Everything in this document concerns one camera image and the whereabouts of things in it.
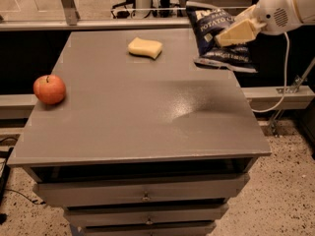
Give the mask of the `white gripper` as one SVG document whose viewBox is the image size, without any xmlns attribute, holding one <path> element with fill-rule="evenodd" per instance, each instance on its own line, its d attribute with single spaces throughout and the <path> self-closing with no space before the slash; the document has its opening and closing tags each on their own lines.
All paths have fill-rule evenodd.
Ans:
<svg viewBox="0 0 315 236">
<path fill-rule="evenodd" d="M 259 22 L 251 19 L 254 9 Z M 215 36 L 218 46 L 226 47 L 252 41 L 260 31 L 267 35 L 279 35 L 297 28 L 293 0 L 259 0 L 256 6 L 248 7 L 235 16 L 234 20 L 235 23 L 228 29 Z"/>
</svg>

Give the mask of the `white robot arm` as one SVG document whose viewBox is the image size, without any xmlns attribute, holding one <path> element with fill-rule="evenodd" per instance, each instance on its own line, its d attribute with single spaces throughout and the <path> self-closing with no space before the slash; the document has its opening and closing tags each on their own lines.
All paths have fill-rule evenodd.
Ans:
<svg viewBox="0 0 315 236">
<path fill-rule="evenodd" d="M 315 25 L 315 0 L 259 0 L 237 15 L 215 40 L 219 46 L 242 44 L 259 33 L 279 35 L 303 25 Z"/>
</svg>

